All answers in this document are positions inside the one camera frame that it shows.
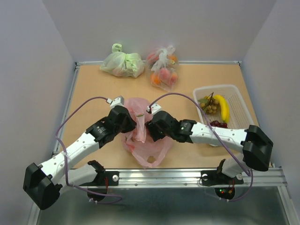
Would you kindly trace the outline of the pink plastic bag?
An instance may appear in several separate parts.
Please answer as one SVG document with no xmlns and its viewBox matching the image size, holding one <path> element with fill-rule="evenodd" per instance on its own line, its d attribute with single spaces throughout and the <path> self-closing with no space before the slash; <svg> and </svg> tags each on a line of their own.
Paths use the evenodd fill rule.
<svg viewBox="0 0 300 225">
<path fill-rule="evenodd" d="M 148 100 L 140 97 L 129 98 L 124 102 L 131 118 L 136 122 L 136 128 L 122 135 L 122 145 L 144 168 L 159 166 L 173 145 L 173 140 L 169 137 L 156 142 L 151 138 L 145 126 L 152 119 L 152 115 L 147 112 L 149 104 Z"/>
</svg>

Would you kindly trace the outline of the tan longan bunch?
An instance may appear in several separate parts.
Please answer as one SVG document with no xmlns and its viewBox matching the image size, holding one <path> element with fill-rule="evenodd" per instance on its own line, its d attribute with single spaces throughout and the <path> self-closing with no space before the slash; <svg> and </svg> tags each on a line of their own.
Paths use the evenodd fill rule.
<svg viewBox="0 0 300 225">
<path fill-rule="evenodd" d="M 205 114 L 216 114 L 220 111 L 220 104 L 219 101 L 215 99 L 214 92 L 197 100 L 197 102 Z"/>
</svg>

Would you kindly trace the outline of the dark red grape bunch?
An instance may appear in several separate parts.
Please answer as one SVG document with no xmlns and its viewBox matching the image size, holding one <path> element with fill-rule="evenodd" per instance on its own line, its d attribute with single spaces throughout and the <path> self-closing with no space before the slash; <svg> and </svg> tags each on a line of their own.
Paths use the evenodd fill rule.
<svg viewBox="0 0 300 225">
<path fill-rule="evenodd" d="M 219 122 L 218 120 L 214 120 L 210 122 L 210 125 L 212 127 L 218 127 L 218 128 L 228 128 L 227 123 L 225 122 Z"/>
</svg>

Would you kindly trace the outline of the yellow banana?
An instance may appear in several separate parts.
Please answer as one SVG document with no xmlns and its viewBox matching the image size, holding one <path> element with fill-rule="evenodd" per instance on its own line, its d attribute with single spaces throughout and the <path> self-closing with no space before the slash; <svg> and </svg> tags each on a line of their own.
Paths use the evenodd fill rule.
<svg viewBox="0 0 300 225">
<path fill-rule="evenodd" d="M 214 95 L 213 98 L 219 102 L 221 119 L 224 123 L 228 123 L 230 119 L 229 104 L 221 95 Z"/>
</svg>

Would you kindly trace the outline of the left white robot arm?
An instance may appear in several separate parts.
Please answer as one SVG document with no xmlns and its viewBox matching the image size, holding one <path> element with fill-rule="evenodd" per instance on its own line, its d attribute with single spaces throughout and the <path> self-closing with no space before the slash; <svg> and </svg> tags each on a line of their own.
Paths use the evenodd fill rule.
<svg viewBox="0 0 300 225">
<path fill-rule="evenodd" d="M 52 206 L 60 196 L 63 185 L 59 183 L 68 170 L 89 154 L 111 142 L 119 133 L 134 130 L 136 122 L 128 109 L 117 105 L 108 116 L 91 125 L 69 147 L 58 155 L 37 165 L 31 163 L 25 170 L 23 189 L 41 209 Z"/>
</svg>

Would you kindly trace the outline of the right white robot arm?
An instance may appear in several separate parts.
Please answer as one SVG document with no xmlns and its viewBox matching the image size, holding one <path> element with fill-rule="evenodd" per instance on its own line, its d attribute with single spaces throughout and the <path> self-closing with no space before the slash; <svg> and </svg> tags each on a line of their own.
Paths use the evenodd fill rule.
<svg viewBox="0 0 300 225">
<path fill-rule="evenodd" d="M 195 120 L 176 120 L 165 111 L 159 111 L 145 123 L 153 141 L 170 137 L 179 143 L 205 143 L 235 150 L 238 155 L 223 159 L 214 171 L 202 172 L 204 186 L 232 184 L 241 173 L 251 174 L 251 170 L 266 172 L 269 169 L 273 141 L 258 127 L 228 129 L 209 127 Z"/>
</svg>

